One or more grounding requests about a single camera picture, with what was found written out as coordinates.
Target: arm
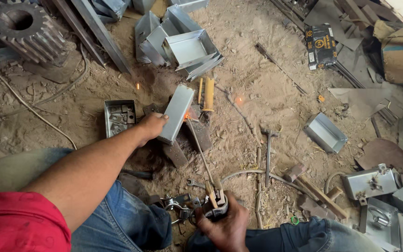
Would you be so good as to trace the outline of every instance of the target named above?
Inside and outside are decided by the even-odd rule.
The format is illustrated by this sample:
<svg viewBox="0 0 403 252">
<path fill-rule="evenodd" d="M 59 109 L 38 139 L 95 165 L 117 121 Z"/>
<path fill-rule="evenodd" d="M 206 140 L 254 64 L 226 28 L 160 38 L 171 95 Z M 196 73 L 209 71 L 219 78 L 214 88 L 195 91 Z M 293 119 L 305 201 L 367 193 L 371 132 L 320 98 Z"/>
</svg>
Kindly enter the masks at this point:
<svg viewBox="0 0 403 252">
<path fill-rule="evenodd" d="M 232 192 L 225 191 L 225 195 L 228 197 L 227 216 L 211 222 L 202 209 L 197 208 L 196 225 L 221 252 L 249 252 L 245 246 L 249 210 L 237 202 Z"/>
<path fill-rule="evenodd" d="M 74 232 L 104 199 L 131 153 L 157 137 L 168 118 L 151 113 L 133 128 L 76 150 L 21 191 L 46 197 Z"/>
</svg>

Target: blue jeans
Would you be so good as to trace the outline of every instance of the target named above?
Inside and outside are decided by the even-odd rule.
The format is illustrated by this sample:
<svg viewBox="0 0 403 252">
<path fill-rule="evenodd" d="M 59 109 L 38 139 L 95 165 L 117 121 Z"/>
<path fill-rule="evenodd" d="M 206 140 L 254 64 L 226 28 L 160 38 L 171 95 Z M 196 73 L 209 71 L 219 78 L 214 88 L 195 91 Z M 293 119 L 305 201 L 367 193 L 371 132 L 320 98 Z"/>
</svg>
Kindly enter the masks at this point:
<svg viewBox="0 0 403 252">
<path fill-rule="evenodd" d="M 24 152 L 0 159 L 0 173 L 12 175 L 2 181 L 2 191 L 16 191 L 26 180 L 69 154 L 71 150 L 49 148 Z M 22 176 L 14 173 L 19 170 Z M 93 214 L 72 234 L 72 252 L 140 252 L 163 249 L 172 242 L 169 213 L 152 205 L 146 206 L 115 181 Z M 383 252 L 366 236 L 333 220 L 312 217 L 297 226 L 283 224 L 268 230 L 247 230 L 245 243 L 253 251 L 277 252 Z M 217 251 L 210 240 L 196 231 L 188 240 L 187 251 Z"/>
</svg>

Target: hand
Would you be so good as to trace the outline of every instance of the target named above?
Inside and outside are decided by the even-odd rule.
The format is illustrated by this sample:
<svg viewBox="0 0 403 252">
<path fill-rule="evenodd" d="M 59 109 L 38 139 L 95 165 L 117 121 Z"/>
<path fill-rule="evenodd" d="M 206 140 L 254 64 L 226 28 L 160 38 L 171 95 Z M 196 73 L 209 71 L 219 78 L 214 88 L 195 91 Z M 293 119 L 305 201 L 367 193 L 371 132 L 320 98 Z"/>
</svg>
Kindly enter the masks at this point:
<svg viewBox="0 0 403 252">
<path fill-rule="evenodd" d="M 232 192 L 225 191 L 228 198 L 227 216 L 217 222 L 205 217 L 201 208 L 196 209 L 196 225 L 208 236 L 221 252 L 248 252 L 245 246 L 249 210 L 241 206 Z"/>
<path fill-rule="evenodd" d="M 143 140 L 140 142 L 139 147 L 144 146 L 148 140 L 154 139 L 163 131 L 164 124 L 169 120 L 168 115 L 160 113 L 150 113 L 144 117 L 137 125 L 142 130 Z"/>
</svg>

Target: hammer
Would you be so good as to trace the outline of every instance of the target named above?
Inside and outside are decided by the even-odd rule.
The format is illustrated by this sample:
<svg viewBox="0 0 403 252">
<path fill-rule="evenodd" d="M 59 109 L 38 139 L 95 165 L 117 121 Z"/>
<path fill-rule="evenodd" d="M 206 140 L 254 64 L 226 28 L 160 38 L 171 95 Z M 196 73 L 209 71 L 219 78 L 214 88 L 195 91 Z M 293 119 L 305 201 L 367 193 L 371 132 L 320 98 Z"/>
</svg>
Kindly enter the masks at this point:
<svg viewBox="0 0 403 252">
<path fill-rule="evenodd" d="M 265 188 L 268 188 L 268 182 L 270 180 L 270 143 L 271 137 L 277 137 L 279 135 L 278 132 L 271 129 L 261 129 L 261 133 L 267 135 L 267 169 L 265 172 Z"/>
</svg>

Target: welding rod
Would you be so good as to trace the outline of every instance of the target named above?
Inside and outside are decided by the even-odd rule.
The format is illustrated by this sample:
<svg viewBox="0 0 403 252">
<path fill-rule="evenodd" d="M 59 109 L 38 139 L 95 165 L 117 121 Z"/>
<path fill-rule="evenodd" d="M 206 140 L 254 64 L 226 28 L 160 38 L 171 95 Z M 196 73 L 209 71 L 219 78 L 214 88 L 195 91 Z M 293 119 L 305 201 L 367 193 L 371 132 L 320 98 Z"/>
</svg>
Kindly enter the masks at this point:
<svg viewBox="0 0 403 252">
<path fill-rule="evenodd" d="M 214 180 L 212 179 L 212 175 L 211 175 L 211 172 L 209 171 L 208 164 L 206 163 L 205 156 L 202 152 L 202 148 L 200 148 L 200 144 L 198 143 L 197 135 L 195 135 L 194 127 L 192 126 L 192 122 L 190 119 L 188 119 L 188 122 L 189 122 L 189 126 L 191 127 L 192 135 L 195 138 L 195 143 L 197 144 L 198 151 L 200 152 L 201 159 L 203 159 L 203 163 L 205 164 L 206 171 L 208 172 L 209 181 L 211 182 L 211 184 L 214 185 Z"/>
</svg>

